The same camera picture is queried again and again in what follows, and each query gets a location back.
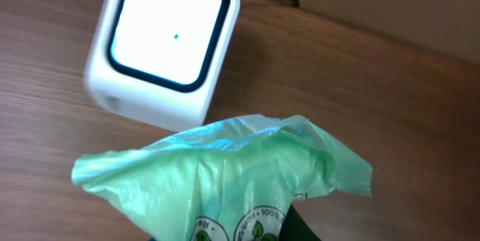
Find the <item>wooden table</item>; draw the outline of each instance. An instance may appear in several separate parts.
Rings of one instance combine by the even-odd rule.
[[[70,181],[83,153],[170,134],[106,113],[84,93],[102,1],[0,0],[1,240],[147,238]],[[373,197],[295,204],[313,230],[324,240],[477,240],[480,67],[243,1],[208,121],[302,114],[374,167]]]

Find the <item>device screen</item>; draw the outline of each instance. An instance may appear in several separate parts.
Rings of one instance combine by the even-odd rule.
[[[114,62],[180,85],[199,79],[222,0],[124,0]]]

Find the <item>green leaf logo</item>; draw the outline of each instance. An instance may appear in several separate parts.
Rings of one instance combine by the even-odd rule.
[[[277,237],[271,233],[267,233],[263,236],[262,241],[277,241]]]
[[[261,237],[263,235],[263,226],[260,221],[256,221],[252,230],[253,237]]]
[[[196,241],[212,241],[210,236],[204,230],[199,231],[196,233]]]

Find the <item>plastic bag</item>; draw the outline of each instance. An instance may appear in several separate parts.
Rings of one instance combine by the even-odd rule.
[[[139,150],[84,155],[74,185],[158,241],[277,240],[294,199],[370,194],[372,167],[305,117],[241,116]]]

